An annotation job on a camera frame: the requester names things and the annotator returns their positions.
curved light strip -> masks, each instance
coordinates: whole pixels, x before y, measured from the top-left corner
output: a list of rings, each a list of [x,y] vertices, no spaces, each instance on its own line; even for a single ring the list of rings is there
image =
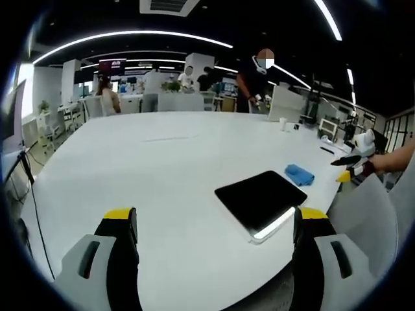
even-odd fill
[[[350,70],[350,69],[348,69],[348,76],[349,76],[349,82],[350,82],[350,85],[351,85],[351,86],[354,86],[354,85],[355,85],[355,81],[354,81],[354,79],[353,79],[353,73],[351,72],[351,70]]]
[[[206,42],[214,43],[214,44],[217,44],[217,45],[221,45],[223,47],[227,47],[229,49],[233,48],[232,45],[229,45],[227,43],[223,43],[223,42],[220,42],[220,41],[216,41],[216,40],[212,40],[212,39],[208,39],[208,38],[204,38],[204,37],[194,36],[192,34],[182,34],[180,32],[159,31],[159,30],[129,30],[129,31],[108,32],[108,33],[105,33],[105,34],[96,34],[94,36],[89,36],[89,37],[85,37],[85,38],[82,38],[82,39],[79,39],[79,40],[75,40],[75,41],[66,43],[66,44],[64,44],[60,47],[57,47],[57,48],[49,51],[48,53],[40,56],[39,58],[37,58],[33,62],[33,64],[36,65],[41,60],[44,60],[45,58],[49,57],[50,55],[53,55],[56,52],[59,52],[63,49],[66,49],[67,47],[71,47],[72,45],[76,45],[76,44],[79,44],[79,43],[82,43],[82,42],[95,40],[95,39],[99,39],[99,38],[112,37],[112,36],[122,36],[122,35],[127,35],[127,34],[163,34],[163,35],[167,35],[167,36],[178,36],[178,37],[185,37],[185,38],[191,38],[191,39],[206,41]]]
[[[159,50],[136,50],[136,51],[119,51],[119,52],[111,52],[111,53],[105,53],[105,54],[98,54],[93,56],[88,56],[87,58],[84,58],[84,60],[89,60],[91,58],[98,58],[101,56],[109,56],[109,55],[117,55],[117,54],[128,54],[128,53],[169,53],[169,54],[182,54],[186,55],[184,52],[174,52],[174,51],[159,51]]]
[[[273,67],[275,67],[276,69],[282,71],[283,73],[285,73],[286,75],[289,75],[291,78],[294,78],[295,80],[299,81],[299,83],[301,83],[303,86],[308,87],[309,89],[311,89],[311,86],[309,86],[307,83],[305,83],[303,80],[301,80],[300,78],[294,76],[292,73],[289,73],[288,71],[286,71],[284,68],[281,68],[278,65],[272,65]]]
[[[186,63],[184,60],[156,60],[152,58],[146,58],[144,60],[126,60],[126,62],[170,62],[170,63]]]
[[[318,7],[320,8],[320,11],[322,11],[324,17],[329,23],[331,31],[333,31],[333,34],[335,35],[336,40],[342,41],[342,35],[340,34],[340,31],[338,31],[335,20],[333,19],[333,16],[331,16],[330,11],[327,8],[326,4],[323,2],[323,0],[314,0],[314,2],[318,5]]]
[[[225,67],[215,66],[215,69],[222,69],[222,70],[225,70],[225,71],[229,71],[230,73],[238,73],[238,70],[229,69],[229,68],[225,68]]]

hair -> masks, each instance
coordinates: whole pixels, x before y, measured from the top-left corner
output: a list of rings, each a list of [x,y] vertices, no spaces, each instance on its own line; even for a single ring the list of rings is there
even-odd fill
[[[97,95],[102,95],[102,91],[104,89],[109,89],[109,88],[110,88],[110,79],[107,76],[100,77],[99,83],[98,83]]]

blue cloth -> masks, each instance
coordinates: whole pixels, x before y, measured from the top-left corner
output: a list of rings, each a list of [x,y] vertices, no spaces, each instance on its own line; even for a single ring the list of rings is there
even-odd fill
[[[285,173],[297,186],[310,186],[314,181],[314,175],[295,164],[290,164]]]

black shirt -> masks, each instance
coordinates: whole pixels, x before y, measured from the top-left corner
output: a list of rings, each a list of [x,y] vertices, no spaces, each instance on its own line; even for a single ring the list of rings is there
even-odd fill
[[[251,96],[263,95],[268,85],[268,75],[265,68],[258,69],[256,62],[250,57],[241,60],[238,73],[242,76]]]
[[[212,86],[212,81],[208,75],[199,76],[199,78],[197,79],[197,82],[199,82],[200,84],[199,91],[202,91],[202,92],[207,91]]]

white cup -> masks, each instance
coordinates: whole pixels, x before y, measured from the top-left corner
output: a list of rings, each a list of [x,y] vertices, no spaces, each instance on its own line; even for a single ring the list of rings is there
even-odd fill
[[[287,125],[287,119],[279,118],[279,125],[281,126],[281,131],[285,131],[285,127]]]

